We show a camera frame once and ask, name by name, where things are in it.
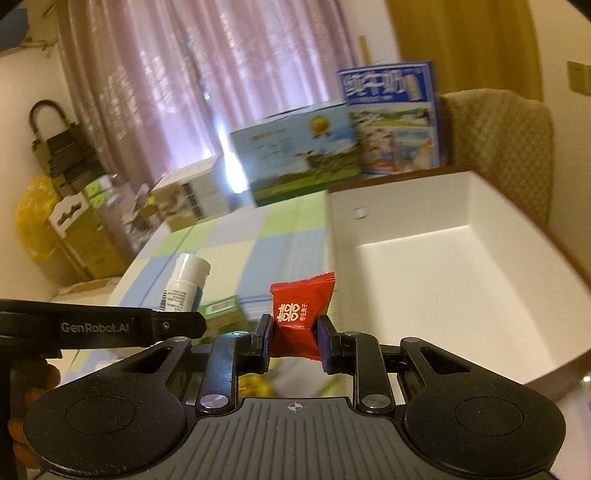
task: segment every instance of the white box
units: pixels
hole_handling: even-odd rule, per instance
[[[153,188],[158,209],[174,232],[230,213],[224,157],[216,154],[165,175]]]
[[[585,278],[481,176],[435,173],[328,195],[339,329],[419,337],[533,388],[569,388],[583,374],[563,368],[591,345]]]

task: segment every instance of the beige chair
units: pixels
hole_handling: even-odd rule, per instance
[[[450,163],[469,165],[546,225],[552,201],[554,128],[545,104],[508,90],[441,96]]]

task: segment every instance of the bag handle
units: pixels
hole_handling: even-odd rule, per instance
[[[39,100],[35,105],[33,105],[33,108],[31,108],[31,111],[29,112],[29,125],[31,126],[35,136],[39,139],[41,139],[41,134],[39,133],[39,127],[37,125],[37,113],[44,106],[53,108],[60,115],[60,118],[64,122],[66,128],[70,126],[70,122],[66,117],[66,113],[61,108],[61,106],[59,106],[53,100]]]

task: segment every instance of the blue milk carton box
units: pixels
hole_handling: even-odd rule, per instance
[[[441,165],[431,62],[339,72],[363,154],[363,171],[392,174]]]
[[[343,103],[281,113],[230,136],[258,206],[318,192],[361,172],[361,151]]]

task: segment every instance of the crosshair mark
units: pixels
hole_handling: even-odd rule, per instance
[[[293,413],[297,413],[300,410],[304,409],[305,406],[303,406],[301,403],[298,403],[295,401],[293,403],[290,403],[288,406],[286,406],[286,408],[289,408]]]

